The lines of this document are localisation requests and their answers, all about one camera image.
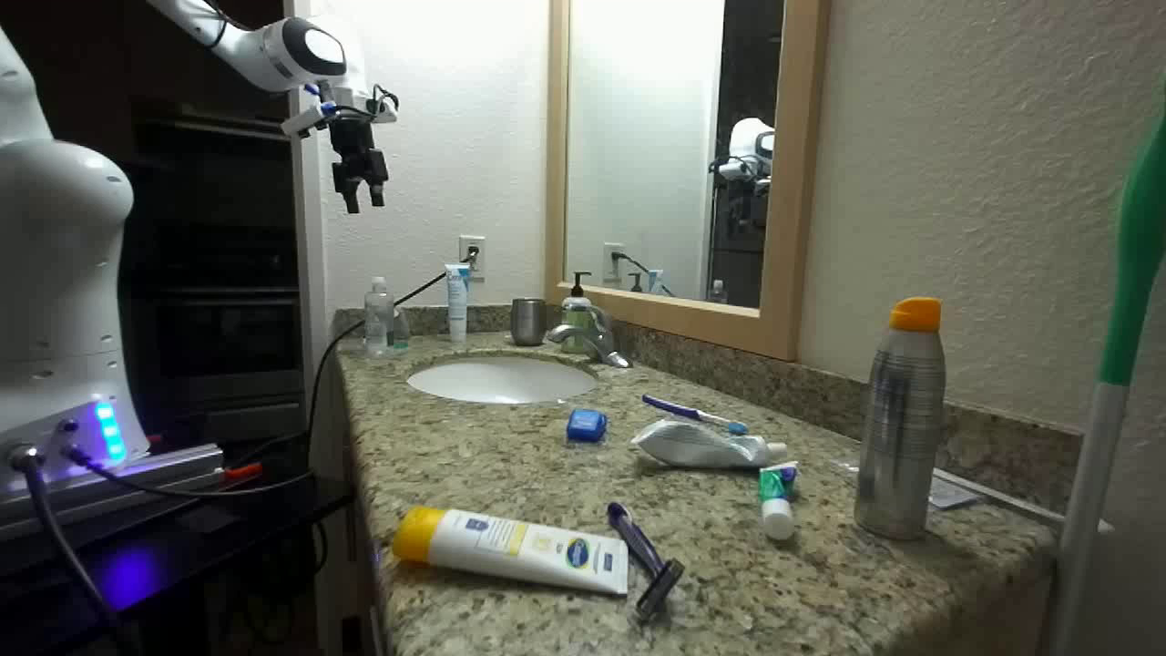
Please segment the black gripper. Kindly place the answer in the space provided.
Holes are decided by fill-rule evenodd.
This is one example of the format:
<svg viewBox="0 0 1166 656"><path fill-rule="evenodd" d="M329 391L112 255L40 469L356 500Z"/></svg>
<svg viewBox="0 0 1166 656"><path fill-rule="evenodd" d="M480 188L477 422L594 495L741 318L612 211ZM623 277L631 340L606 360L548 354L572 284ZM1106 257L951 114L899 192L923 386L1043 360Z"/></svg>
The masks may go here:
<svg viewBox="0 0 1166 656"><path fill-rule="evenodd" d="M333 179L344 192L346 216L361 211L356 184L369 184L371 207L386 203L386 161L382 149L371 139L371 122L361 114L340 114L329 127L335 165Z"/></svg>

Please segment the aluminium robot base mount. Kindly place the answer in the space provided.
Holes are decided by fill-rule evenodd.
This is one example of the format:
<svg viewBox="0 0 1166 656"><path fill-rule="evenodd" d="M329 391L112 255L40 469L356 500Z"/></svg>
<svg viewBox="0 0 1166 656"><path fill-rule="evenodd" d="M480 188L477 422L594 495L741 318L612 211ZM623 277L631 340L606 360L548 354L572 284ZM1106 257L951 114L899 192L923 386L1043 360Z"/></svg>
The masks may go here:
<svg viewBox="0 0 1166 656"><path fill-rule="evenodd" d="M33 526L33 495L25 477L13 469L18 450L0 469L0 527L25 531ZM90 465L73 464L63 447L33 447L29 458L40 469L50 509L57 520L85 520L139 505L165 492L212 492L223 486L223 450L216 443L139 456L126 464Z"/></svg>

